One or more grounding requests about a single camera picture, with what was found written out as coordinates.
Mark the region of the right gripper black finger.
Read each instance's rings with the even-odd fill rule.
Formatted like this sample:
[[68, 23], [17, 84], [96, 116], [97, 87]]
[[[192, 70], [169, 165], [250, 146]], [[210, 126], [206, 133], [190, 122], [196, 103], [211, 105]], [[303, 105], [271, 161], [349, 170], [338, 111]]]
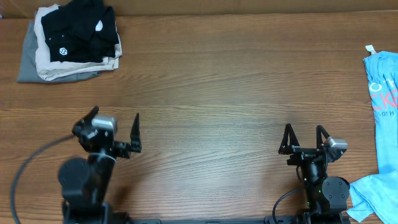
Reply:
[[284, 135], [278, 153], [290, 155], [296, 153], [298, 149], [300, 149], [299, 141], [294, 133], [292, 125], [288, 123], [285, 125]]
[[326, 129], [322, 125], [316, 127], [316, 139], [317, 149], [321, 149], [324, 145], [324, 141], [330, 137]]

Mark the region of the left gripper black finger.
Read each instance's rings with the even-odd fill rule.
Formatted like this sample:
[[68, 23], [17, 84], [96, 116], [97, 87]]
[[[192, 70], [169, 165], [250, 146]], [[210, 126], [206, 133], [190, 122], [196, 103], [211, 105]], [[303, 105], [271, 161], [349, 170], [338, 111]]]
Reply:
[[94, 106], [91, 111], [80, 120], [81, 126], [91, 125], [92, 119], [98, 114], [99, 106]]
[[131, 151], [141, 152], [142, 143], [141, 143], [141, 134], [139, 130], [139, 113], [137, 113], [134, 118], [134, 122], [130, 132], [130, 139], [131, 139]]

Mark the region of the black Sydrogen t-shirt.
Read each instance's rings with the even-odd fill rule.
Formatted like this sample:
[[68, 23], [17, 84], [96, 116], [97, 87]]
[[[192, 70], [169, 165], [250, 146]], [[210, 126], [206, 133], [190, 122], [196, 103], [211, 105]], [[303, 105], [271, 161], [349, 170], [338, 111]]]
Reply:
[[72, 0], [42, 16], [51, 62], [100, 63], [119, 44], [114, 9], [103, 0]]

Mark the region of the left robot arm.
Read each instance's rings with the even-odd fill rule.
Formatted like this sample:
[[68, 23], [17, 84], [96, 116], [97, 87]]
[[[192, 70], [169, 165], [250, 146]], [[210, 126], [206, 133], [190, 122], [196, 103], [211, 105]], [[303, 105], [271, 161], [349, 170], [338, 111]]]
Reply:
[[88, 157], [73, 157], [58, 172], [64, 223], [132, 223], [128, 213], [115, 212], [104, 198], [116, 159], [130, 159], [133, 152], [142, 151], [139, 114], [134, 118], [130, 141], [123, 142], [114, 139], [118, 131], [116, 118], [98, 112], [95, 106], [72, 128]]

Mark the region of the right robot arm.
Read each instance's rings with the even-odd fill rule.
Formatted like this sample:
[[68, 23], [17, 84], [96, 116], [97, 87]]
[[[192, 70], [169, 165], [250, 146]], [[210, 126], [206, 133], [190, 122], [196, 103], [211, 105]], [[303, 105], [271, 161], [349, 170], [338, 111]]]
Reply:
[[285, 125], [284, 136], [278, 153], [288, 155], [287, 165], [296, 168], [296, 175], [303, 183], [307, 197], [307, 209], [297, 212], [283, 221], [295, 224], [344, 224], [350, 184], [342, 177], [330, 177], [328, 165], [337, 161], [348, 149], [344, 139], [335, 139], [326, 129], [316, 127], [316, 147], [301, 147], [291, 124]]

